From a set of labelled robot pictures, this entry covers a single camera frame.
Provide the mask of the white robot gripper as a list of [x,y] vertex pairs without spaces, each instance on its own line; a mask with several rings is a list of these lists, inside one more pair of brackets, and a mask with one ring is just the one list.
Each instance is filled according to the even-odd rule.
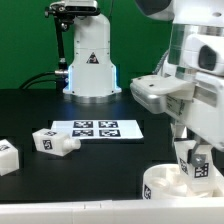
[[209,143],[188,142],[189,166],[201,168],[211,162],[212,146],[224,151],[224,78],[201,72],[192,80],[147,75],[133,79],[130,89],[151,113],[167,113],[180,122],[171,124],[174,138],[186,138],[188,128]]

